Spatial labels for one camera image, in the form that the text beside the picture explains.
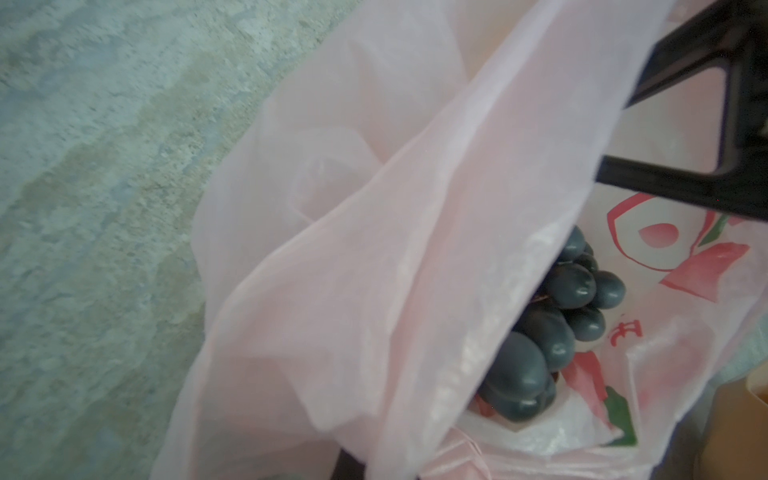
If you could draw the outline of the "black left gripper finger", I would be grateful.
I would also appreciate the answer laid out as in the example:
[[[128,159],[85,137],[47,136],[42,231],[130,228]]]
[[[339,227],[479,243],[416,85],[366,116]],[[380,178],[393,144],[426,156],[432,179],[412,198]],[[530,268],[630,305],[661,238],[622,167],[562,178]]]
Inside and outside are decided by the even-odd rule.
[[[346,450],[341,450],[330,480],[364,480],[366,465]]]

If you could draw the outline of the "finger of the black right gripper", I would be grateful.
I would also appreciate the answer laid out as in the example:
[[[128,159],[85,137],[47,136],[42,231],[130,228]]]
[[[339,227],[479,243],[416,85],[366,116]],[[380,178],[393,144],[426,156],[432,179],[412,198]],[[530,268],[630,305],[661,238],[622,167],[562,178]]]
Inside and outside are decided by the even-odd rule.
[[[659,40],[627,104],[709,68],[725,73],[717,166],[697,173],[606,155],[597,182],[767,219],[767,4],[716,1]]]

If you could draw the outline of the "pink plastic bag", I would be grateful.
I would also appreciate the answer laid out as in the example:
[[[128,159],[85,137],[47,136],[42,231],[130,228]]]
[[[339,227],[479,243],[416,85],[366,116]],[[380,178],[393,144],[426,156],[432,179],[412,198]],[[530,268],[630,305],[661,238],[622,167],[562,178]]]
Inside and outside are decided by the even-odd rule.
[[[366,1],[289,74],[193,220],[205,339],[155,479],[646,479],[767,309],[767,226],[597,185],[717,166],[724,77],[627,104],[716,1]],[[627,283],[519,427],[475,393],[571,228]]]

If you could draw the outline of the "peach scalloped plastic bowl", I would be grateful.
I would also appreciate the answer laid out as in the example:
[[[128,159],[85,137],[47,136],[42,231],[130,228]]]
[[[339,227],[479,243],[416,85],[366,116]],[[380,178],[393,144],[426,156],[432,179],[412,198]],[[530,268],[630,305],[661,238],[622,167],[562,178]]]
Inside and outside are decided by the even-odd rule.
[[[720,386],[714,396],[695,479],[767,478],[767,364]]]

